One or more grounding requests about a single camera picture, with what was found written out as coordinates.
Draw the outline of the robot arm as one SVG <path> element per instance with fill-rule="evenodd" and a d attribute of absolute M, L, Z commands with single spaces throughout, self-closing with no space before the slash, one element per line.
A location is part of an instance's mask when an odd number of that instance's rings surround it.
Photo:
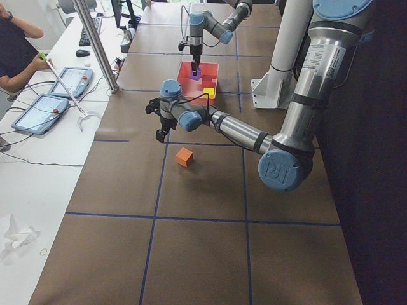
<path fill-rule="evenodd" d="M 204 45 L 204 31 L 214 36 L 220 43 L 228 44 L 233 37 L 233 33 L 243 20 L 252 13 L 252 1 L 226 1 L 234 8 L 234 11 L 225 21 L 216 20 L 211 11 L 205 10 L 190 13 L 189 35 L 186 45 L 190 48 L 193 57 L 191 61 L 191 73 L 194 79 L 200 75 L 200 59 Z"/>
<path fill-rule="evenodd" d="M 160 117 L 156 139 L 178 126 L 191 132 L 212 127 L 231 142 L 261 155 L 258 173 L 270 189 L 296 189 L 310 174 L 313 139 L 347 51 L 365 37 L 376 1 L 277 1 L 282 20 L 270 68 L 251 84 L 259 109 L 285 109 L 276 135 L 258 130 L 211 105 L 195 105 L 181 84 L 162 83 L 147 113 Z"/>

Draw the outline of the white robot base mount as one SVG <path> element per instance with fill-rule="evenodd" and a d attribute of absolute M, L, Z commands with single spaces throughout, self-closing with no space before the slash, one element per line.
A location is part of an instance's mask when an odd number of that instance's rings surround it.
<path fill-rule="evenodd" d="M 310 0 L 287 0 L 268 72 L 252 79 L 254 107 L 286 109 L 296 86 L 294 67 L 314 10 Z"/>

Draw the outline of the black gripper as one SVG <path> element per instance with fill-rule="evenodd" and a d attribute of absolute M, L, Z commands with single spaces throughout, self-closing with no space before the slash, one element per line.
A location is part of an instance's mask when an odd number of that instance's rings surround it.
<path fill-rule="evenodd" d="M 200 59 L 202 55 L 202 45 L 191 45 L 190 46 L 190 54 L 193 56 L 193 60 L 191 63 L 191 75 L 197 76 L 200 73 Z"/>
<path fill-rule="evenodd" d="M 169 134 L 170 131 L 171 131 L 171 127 L 162 126 L 160 129 L 158 129 L 156 131 L 156 134 L 155 134 L 156 140 L 159 142 L 164 142 L 166 136 Z"/>

